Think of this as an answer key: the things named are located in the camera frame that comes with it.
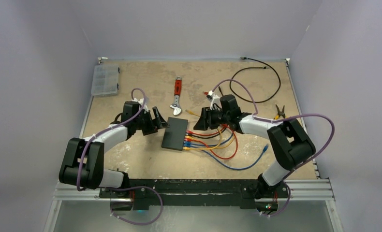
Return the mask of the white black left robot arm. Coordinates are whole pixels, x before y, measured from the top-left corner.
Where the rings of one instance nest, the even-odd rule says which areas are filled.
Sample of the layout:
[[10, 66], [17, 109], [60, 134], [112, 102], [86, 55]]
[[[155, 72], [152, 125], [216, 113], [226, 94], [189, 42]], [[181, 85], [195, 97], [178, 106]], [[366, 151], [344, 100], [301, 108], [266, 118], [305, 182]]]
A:
[[104, 167], [104, 155], [111, 148], [130, 139], [137, 131], [143, 135], [168, 128], [157, 107], [149, 110], [145, 103], [128, 101], [114, 121], [104, 130], [86, 138], [68, 141], [59, 171], [59, 182], [73, 185], [78, 191], [109, 188], [119, 198], [132, 189], [124, 171]]

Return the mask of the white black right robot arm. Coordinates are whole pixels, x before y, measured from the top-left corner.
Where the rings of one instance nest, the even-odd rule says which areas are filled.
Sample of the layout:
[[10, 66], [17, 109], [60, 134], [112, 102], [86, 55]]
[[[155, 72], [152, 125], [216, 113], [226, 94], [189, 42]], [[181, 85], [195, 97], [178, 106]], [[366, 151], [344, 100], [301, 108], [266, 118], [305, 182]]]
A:
[[237, 133], [256, 135], [270, 141], [276, 160], [258, 176], [253, 193], [256, 199], [274, 193], [289, 172], [316, 153], [315, 145], [297, 119], [279, 122], [244, 113], [231, 94], [219, 97], [210, 91], [206, 97], [210, 106], [202, 108], [194, 130], [206, 131], [225, 124]]

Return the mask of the black braided cable teal plug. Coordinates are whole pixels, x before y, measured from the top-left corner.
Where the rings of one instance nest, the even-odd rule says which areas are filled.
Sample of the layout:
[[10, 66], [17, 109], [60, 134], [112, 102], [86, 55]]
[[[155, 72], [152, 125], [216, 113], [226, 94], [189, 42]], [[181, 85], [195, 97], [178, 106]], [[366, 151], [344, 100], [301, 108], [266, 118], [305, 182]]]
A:
[[255, 78], [251, 82], [251, 90], [262, 90], [262, 93], [252, 93], [253, 100], [247, 95], [242, 93], [242, 89], [236, 89], [235, 82], [229, 82], [230, 92], [241, 99], [242, 101], [261, 104], [270, 101], [279, 92], [282, 79], [278, 71], [273, 65], [267, 61], [262, 61], [257, 58], [241, 57], [241, 61], [256, 63], [250, 64], [247, 67], [241, 68], [232, 75], [232, 79], [243, 81], [247, 79], [248, 74], [259, 74], [260, 76]]

